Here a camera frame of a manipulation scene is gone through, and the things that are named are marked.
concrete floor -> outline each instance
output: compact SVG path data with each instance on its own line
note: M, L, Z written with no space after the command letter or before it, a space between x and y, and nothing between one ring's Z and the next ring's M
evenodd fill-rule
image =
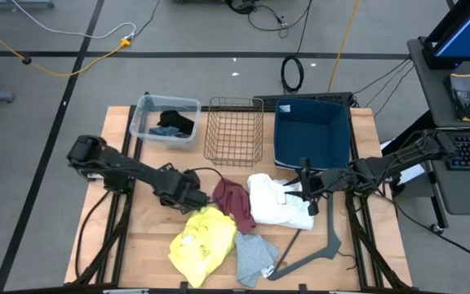
M29 8L41 22L56 29L86 31L98 0L64 0L55 9ZM131 52L174 52L167 58L119 58L101 61L78 77L59 136L39 189L29 224L5 287L6 290L61 285L69 261L86 182L66 167L65 156L81 134L99 134L112 105L131 105L145 92L199 99L203 104L214 96L280 94L282 59L227 57L197 58L196 52L288 52L299 43L301 26L286 39L277 33L252 29L245 16L215 1L189 0L184 5L162 0L153 23L135 41ZM298 18L308 0L263 1L284 15L286 22ZM302 52L336 53L353 0L314 1ZM95 34L109 31L123 21L138 26L148 18L154 0L105 0ZM447 13L445 0L362 1L348 35L347 53L386 54L376 60L341 60L332 91L356 91L389 71L400 60L391 54L406 54L406 40L430 33ZM266 11L254 15L255 23L274 27ZM123 28L112 37L92 40L89 51L110 51ZM77 52L82 38L48 33L22 13L0 10L0 37L22 51ZM93 58L85 58L83 64ZM35 62L58 72L69 72L73 57L41 57ZM325 92L334 60L302 59L306 79L300 93ZM286 69L291 83L295 69ZM371 104L377 111L395 83ZM0 57L0 90L13 91L16 102L0 103L0 266L16 226L33 175L47 142L55 113L65 93L66 78L54 78L23 66L12 57ZM361 105L382 87L375 84L362 92ZM398 135L427 110L415 72L377 117L381 140ZM433 223L430 189L418 179L401 196L401 205L417 220ZM446 236L470 248L470 216L448 216ZM399 220L411 276L415 286L437 292L470 292L470 256L444 243L407 221Z

wooden table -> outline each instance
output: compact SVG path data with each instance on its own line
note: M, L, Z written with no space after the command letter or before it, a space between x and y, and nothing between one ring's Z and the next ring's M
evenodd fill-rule
M104 121L102 136L108 144L118 150L122 147L124 131L128 119L129 107L110 107ZM358 153L360 157L382 156L379 148L379 139L375 130L370 109L351 109L352 124L356 135ZM204 159L202 151L206 134L207 113L202 114L201 125L198 132L197 148L192 152L179 152L168 150L157 143L143 143L140 161L152 167L160 167L165 163L173 163L175 168L184 171L193 167L215 167L210 161ZM292 179L295 173L275 168L273 163L273 113L264 114L264 156L261 162L253 168L215 167L224 177L244 184L247 188L247 178L255 173L267 173L273 179ZM219 177L208 171L198 171L201 178L202 190L211 194ZM104 194L103 183L98 180L89 184L86 200L82 209L82 220ZM344 206L344 194L334 195L335 230L342 241L340 252L353 254L353 241L349 227L348 213ZM93 213L86 225L82 240L80 266L83 270L103 242L104 229L109 213L111 197L101 204ZM392 269L401 280L411 284L406 255L398 229L397 217L391 203L375 197L369 198L369 208L372 225L375 232L375 241L379 252L384 256ZM315 219L315 227L311 231L303 231L295 245L291 248L282 267L287 266L300 258L320 250L327 243L326 202L319 202L320 214ZM178 288L185 277L175 269L168 259L170 242L180 233L188 215L183 216L176 210L162 207L157 197L153 196L149 185L137 181L133 197L130 225L126 238L120 287L150 287L150 288ZM269 242L277 246L282 252L285 250L295 229L278 225L258 225L252 234L261 234ZM74 242L72 256L67 269L65 281L73 281L74 256L76 244ZM367 250L362 247L368 284L374 285L370 258ZM109 281L113 268L113 249L109 255L105 281ZM224 263L202 284L204 288L232 289L241 288L236 280L237 272L236 250L224 259ZM308 285L309 290L359 290L357 271L352 267L355 261L351 257L337 255L333 260L317 259L291 274L277 280L269 281L259 278L256 289L293 290L298 289L300 283Z

yellow cloth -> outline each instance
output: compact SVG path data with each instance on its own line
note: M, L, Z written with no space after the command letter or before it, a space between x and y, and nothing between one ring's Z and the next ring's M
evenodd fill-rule
M170 244L170 261L193 287L222 263L233 249L237 226L217 208L193 212L184 231Z

white cable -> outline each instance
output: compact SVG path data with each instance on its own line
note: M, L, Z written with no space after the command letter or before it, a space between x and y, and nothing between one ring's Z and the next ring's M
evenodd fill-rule
M88 38L96 38L96 39L101 39L101 38L106 38L108 37L109 35L111 35L112 33L114 33L116 30L120 29L122 26L124 25L131 25L132 27L134 27L134 30L127 36L125 36L125 38L127 39L131 39L134 37L135 35L135 31L137 30L137 27L135 26L135 24L132 24L130 22L127 22L127 23L122 23L120 25L118 25L115 29L112 29L109 33L105 34L104 36L100 36L100 37L96 37L96 36L89 36L85 33L72 33L72 32L65 32L65 31L59 31L59 30L56 30L56 29L50 29L48 27L46 27L44 24L40 23L38 20L34 19L33 16L31 16L25 9L23 9L23 7L21 7L21 5L19 5L17 3L16 0L12 0L14 2L14 4L23 12L25 13L31 20L33 20L36 24L38 24L40 27L44 28L45 30L49 31L49 32L52 32L52 33L63 33L63 34L68 34L68 35L77 35L77 36L83 36L83 37L88 37Z

metal wire basket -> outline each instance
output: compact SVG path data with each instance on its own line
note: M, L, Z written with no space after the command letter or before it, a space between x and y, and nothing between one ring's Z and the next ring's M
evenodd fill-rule
M257 98L210 100L204 157L215 165L253 167L262 160L264 102Z

